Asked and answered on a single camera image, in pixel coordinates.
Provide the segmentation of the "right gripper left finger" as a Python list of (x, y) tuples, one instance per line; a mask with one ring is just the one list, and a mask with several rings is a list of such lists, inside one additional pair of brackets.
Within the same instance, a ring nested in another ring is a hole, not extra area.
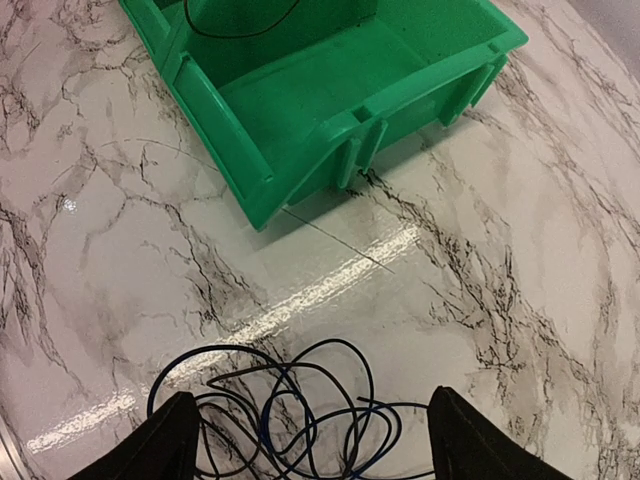
[(200, 416), (194, 396), (178, 392), (75, 480), (193, 479)]

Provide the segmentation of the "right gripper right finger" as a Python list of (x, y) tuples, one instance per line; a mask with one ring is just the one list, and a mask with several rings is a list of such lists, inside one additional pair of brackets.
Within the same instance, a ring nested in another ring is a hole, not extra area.
[(450, 387), (428, 404), (428, 430), (438, 479), (565, 479), (567, 476), (512, 441)]

